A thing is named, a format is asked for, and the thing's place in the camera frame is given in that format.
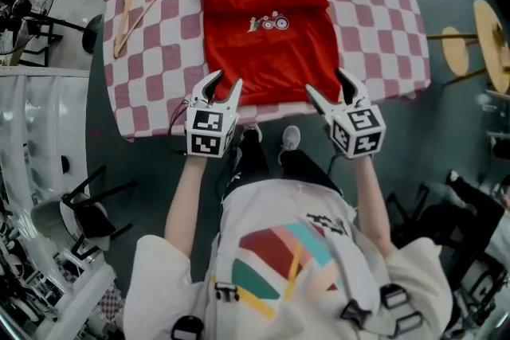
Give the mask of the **white shelving rack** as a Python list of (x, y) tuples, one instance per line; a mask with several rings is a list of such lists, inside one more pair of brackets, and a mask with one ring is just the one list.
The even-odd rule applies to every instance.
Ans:
[(59, 248), (31, 219), (35, 205), (72, 188), (61, 159), (77, 160), (71, 175), (87, 175), (84, 146), (89, 73), (70, 68), (0, 68), (0, 171), (22, 246), (59, 289), (69, 282), (54, 259)]

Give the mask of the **red long-sleeve shirt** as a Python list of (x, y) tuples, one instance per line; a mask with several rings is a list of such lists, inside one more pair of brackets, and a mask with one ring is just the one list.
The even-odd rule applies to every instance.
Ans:
[(310, 84), (339, 96), (339, 46), (328, 0), (202, 0), (204, 53), (222, 71), (216, 97), (242, 81), (240, 104), (307, 100)]

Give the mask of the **small checkered cloth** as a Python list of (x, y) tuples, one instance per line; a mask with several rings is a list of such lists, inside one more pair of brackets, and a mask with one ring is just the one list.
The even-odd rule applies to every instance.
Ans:
[(115, 283), (106, 290), (97, 306), (107, 321), (115, 322), (117, 320), (124, 309), (124, 298)]

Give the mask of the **large black standing fan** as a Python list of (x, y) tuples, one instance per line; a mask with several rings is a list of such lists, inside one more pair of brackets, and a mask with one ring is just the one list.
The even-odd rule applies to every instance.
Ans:
[(0, 57), (9, 57), (14, 65), (28, 67), (49, 66), (53, 45), (64, 36), (54, 32), (60, 25), (82, 34), (81, 46), (93, 54), (100, 15), (87, 25), (80, 26), (50, 15), (55, 0), (0, 0)]

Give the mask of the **person's black trousers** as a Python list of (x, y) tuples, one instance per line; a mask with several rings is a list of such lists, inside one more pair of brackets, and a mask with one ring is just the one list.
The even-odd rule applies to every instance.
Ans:
[[(283, 153), (281, 161), (283, 179), (316, 184), (343, 195), (328, 175), (299, 147), (294, 151)], [(273, 178), (269, 173), (269, 166), (261, 142), (244, 141), (238, 144), (232, 173), (232, 178), (223, 194), (224, 198), (244, 185)]]

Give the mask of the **black office chair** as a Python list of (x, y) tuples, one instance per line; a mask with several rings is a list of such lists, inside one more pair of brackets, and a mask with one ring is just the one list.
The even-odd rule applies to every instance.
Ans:
[(440, 234), (433, 231), (431, 225), (426, 225), (423, 216), (427, 212), (426, 202), (430, 194), (430, 188), (426, 184), (420, 184), (414, 200), (414, 207), (409, 213), (399, 201), (395, 192), (390, 193), (386, 198), (386, 207), (393, 206), (402, 220), (399, 224), (391, 227), (391, 239), (397, 248), (408, 245), (419, 237), (427, 236), (437, 242)]

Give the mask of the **pink checkered tablecloth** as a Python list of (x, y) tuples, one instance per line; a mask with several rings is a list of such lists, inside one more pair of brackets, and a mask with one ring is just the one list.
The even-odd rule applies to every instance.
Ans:
[[(134, 0), (131, 26), (150, 0)], [(417, 0), (328, 0), (342, 66), (373, 101), (414, 97), (430, 85), (430, 60)], [(104, 14), (104, 71), (112, 112), (126, 139), (163, 134), (173, 111), (208, 72), (201, 0), (157, 0), (118, 59), (113, 46), (124, 0)]]

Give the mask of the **person's left forearm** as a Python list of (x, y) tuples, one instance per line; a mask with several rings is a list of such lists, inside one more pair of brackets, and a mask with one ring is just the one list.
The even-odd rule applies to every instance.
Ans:
[(207, 158), (187, 156), (167, 214), (164, 239), (190, 258)]

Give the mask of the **grey chair with black frame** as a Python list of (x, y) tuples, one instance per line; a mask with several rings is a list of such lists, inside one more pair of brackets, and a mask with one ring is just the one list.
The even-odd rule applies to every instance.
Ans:
[(35, 229), (78, 260), (86, 260), (97, 252), (106, 252), (111, 243), (132, 228), (128, 223), (116, 228), (108, 217), (103, 200), (138, 185), (131, 180), (96, 195), (85, 193), (88, 185), (106, 171), (102, 165), (74, 190), (35, 205), (31, 221)]

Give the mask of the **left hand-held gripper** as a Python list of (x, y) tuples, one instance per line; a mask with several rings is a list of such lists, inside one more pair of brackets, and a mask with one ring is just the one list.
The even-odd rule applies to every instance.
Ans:
[(209, 104), (221, 79), (222, 70), (211, 72), (192, 90), (192, 100), (186, 109), (188, 155), (221, 158), (232, 141), (239, 120), (237, 106), (242, 79), (236, 80), (226, 99)]

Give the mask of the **grey sneaker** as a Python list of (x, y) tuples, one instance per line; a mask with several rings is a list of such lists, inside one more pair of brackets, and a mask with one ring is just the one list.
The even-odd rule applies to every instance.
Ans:
[(257, 143), (260, 143), (262, 138), (262, 132), (257, 123), (246, 124), (243, 126), (240, 136), (241, 143), (244, 141), (256, 141)]
[(280, 165), (282, 164), (281, 158), (283, 153), (296, 150), (300, 145), (300, 139), (301, 135), (299, 127), (290, 125), (284, 129), (282, 134), (280, 153), (278, 154), (277, 158), (277, 161)]

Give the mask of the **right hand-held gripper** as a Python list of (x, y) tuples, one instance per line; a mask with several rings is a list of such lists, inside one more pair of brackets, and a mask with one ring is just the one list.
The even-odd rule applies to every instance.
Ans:
[(338, 68), (335, 74), (341, 84), (345, 104), (331, 102), (311, 84), (305, 85), (309, 102), (326, 118), (330, 140), (348, 159), (380, 152), (386, 124), (379, 107), (354, 107), (352, 104), (368, 99), (364, 83), (342, 68)]

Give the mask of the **round wooden side table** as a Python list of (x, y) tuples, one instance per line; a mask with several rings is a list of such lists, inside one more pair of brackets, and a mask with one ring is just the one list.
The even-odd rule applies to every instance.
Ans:
[[(507, 95), (510, 93), (510, 35), (505, 33), (496, 12), (485, 0), (475, 0), (473, 12), (474, 33), (460, 33), (448, 26), (440, 34), (426, 37), (429, 41), (441, 42), (446, 64), (454, 75), (445, 86), (487, 74), (494, 91)], [(469, 71), (469, 47), (472, 45), (480, 48), (484, 62), (483, 68), (474, 72)]]

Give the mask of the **person's right forearm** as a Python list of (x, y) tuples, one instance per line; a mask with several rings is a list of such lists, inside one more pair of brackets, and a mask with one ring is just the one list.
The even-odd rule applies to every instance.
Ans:
[(359, 229), (387, 258), (392, 255), (395, 247), (391, 241), (390, 220), (373, 162), (369, 156), (355, 158), (352, 162), (355, 168)]

